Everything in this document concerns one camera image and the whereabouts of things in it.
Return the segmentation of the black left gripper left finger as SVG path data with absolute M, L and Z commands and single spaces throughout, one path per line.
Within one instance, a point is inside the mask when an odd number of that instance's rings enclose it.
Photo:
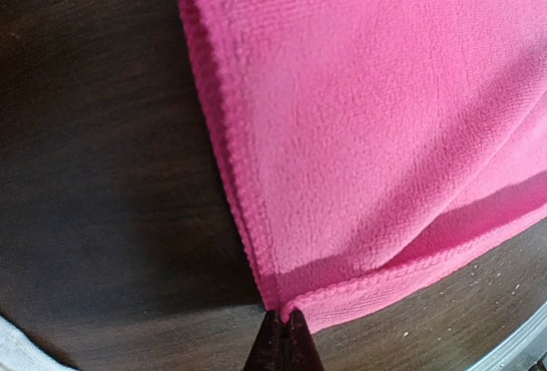
M 256 335 L 244 371 L 276 371 L 282 369 L 281 337 L 283 322 L 275 310 L 269 310 Z

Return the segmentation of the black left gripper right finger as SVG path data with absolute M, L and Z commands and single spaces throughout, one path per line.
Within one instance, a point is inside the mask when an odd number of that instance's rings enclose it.
M 291 312 L 284 325 L 281 334 L 281 362 L 283 370 L 325 370 L 304 314 L 299 309 Z

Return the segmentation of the pink towel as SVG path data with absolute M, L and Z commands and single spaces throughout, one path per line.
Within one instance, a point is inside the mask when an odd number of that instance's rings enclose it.
M 267 309 L 381 310 L 546 216 L 546 0 L 178 0 Z

